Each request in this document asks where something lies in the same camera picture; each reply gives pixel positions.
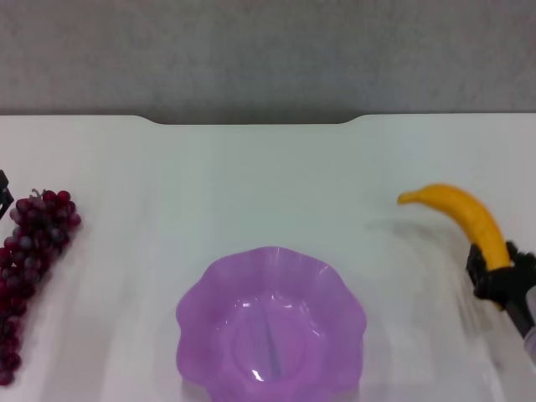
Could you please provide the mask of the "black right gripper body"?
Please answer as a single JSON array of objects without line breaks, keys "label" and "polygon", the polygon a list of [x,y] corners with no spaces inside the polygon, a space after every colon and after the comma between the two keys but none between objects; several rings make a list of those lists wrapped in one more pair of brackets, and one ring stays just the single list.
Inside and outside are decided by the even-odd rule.
[{"label": "black right gripper body", "polygon": [[507,312],[521,336],[535,327],[527,296],[535,288],[535,265],[516,265],[487,271],[476,284],[476,297],[496,302]]}]

